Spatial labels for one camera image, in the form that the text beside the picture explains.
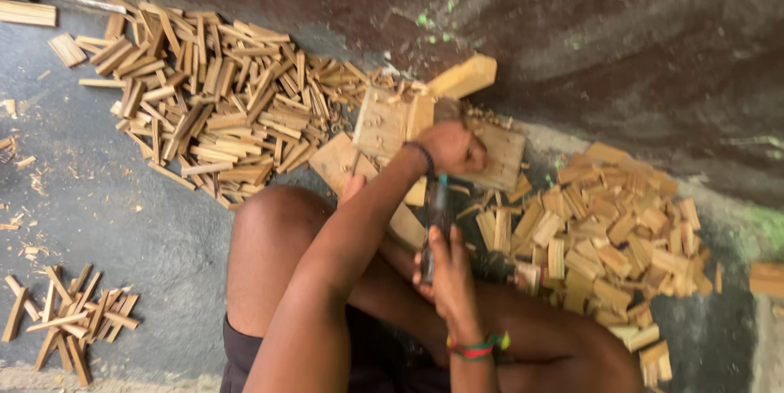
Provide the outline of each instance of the concrete floor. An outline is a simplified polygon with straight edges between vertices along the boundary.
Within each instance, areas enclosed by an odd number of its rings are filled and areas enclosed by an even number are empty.
[[[79,77],[95,77],[91,67],[64,68],[46,41],[70,32],[102,36],[106,18],[60,9],[60,27],[45,29],[0,23],[0,99],[15,98],[12,119],[0,110],[0,137],[20,136],[18,158],[38,160],[22,171],[0,165],[0,201],[10,207],[0,222],[29,212],[24,225],[0,230],[0,274],[15,275],[35,297],[45,294],[45,264],[64,265],[66,278],[85,263],[104,272],[100,287],[132,284],[142,294],[134,316],[143,321],[124,330],[114,344],[90,348],[94,391],[214,391],[224,363],[221,320],[232,214],[201,192],[191,192],[149,167],[136,145],[114,130],[109,114],[118,90],[79,87]],[[37,77],[46,70],[51,74]],[[562,152],[583,150],[586,142],[537,125],[527,126],[525,161],[535,189],[554,177]],[[78,176],[69,170],[72,167]],[[47,196],[30,188],[29,174],[42,172]],[[125,175],[126,168],[131,172]],[[297,170],[276,180],[311,188],[327,187],[312,172]],[[657,298],[653,315],[670,344],[674,380],[666,391],[784,391],[784,324],[771,317],[770,300],[748,293],[751,259],[782,258],[784,216],[722,197],[684,178],[681,194],[698,204],[703,242],[725,268],[724,293],[708,298]],[[473,221],[463,219],[466,237],[481,244]],[[49,248],[49,257],[31,262],[17,253],[21,243]],[[0,291],[0,312],[13,302]],[[23,333],[0,345],[0,391],[75,388],[73,376],[47,368],[31,374],[43,333]],[[53,358],[51,366],[57,366]]]

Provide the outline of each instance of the red and green bracelet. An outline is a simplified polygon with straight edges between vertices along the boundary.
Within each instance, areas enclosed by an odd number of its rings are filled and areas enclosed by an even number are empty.
[[[498,345],[501,350],[506,350],[506,348],[509,348],[510,344],[512,344],[512,339],[509,338],[509,332],[504,332],[503,337],[499,337],[495,333],[490,333],[488,340],[471,346],[452,345],[452,338],[446,338],[447,350],[450,353],[456,353],[457,356],[468,362],[481,361],[482,359],[487,358],[496,345]]]

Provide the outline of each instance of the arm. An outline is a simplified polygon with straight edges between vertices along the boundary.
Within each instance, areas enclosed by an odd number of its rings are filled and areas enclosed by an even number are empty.
[[[446,321],[449,337],[458,346],[472,346],[485,342],[471,277],[468,253],[463,235],[452,226],[447,245],[438,228],[430,228],[430,247],[433,249],[434,273],[432,286],[419,286],[421,272],[414,272],[414,284],[426,297],[435,299],[436,311]],[[449,376],[453,393],[496,393],[498,375],[492,354],[479,361],[466,361],[456,352],[449,359]]]
[[[436,125],[418,140],[438,170],[476,171],[485,164],[484,149],[458,122]],[[376,254],[394,211],[426,170],[422,153],[402,148],[375,180],[327,221],[297,265],[245,391],[346,390],[348,296]]]

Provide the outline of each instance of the black shorts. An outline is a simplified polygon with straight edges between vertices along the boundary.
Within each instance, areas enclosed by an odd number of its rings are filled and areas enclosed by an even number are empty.
[[[349,392],[447,393],[449,371],[435,366],[406,368],[405,356],[397,340],[377,319],[346,307],[351,337]],[[223,347],[228,362],[223,369],[220,393],[241,393],[263,338],[234,330],[223,319]]]

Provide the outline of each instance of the hand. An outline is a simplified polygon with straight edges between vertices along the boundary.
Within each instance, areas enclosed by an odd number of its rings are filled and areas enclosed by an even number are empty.
[[[421,285],[422,272],[417,266],[413,282],[428,299],[434,299],[436,312],[447,323],[449,333],[458,344],[468,345],[485,338],[479,320],[474,278],[471,277],[468,252],[463,245],[463,233],[452,226],[449,234],[451,245],[436,227],[428,232],[430,248],[433,249],[433,285]],[[421,260],[417,254],[415,262]]]
[[[367,177],[363,175],[351,176],[343,186],[343,195],[338,199],[338,207],[346,203],[351,197],[359,194],[359,191],[367,184]]]
[[[419,133],[417,142],[433,157],[436,175],[479,172],[487,166],[487,150],[461,121],[438,123]]]

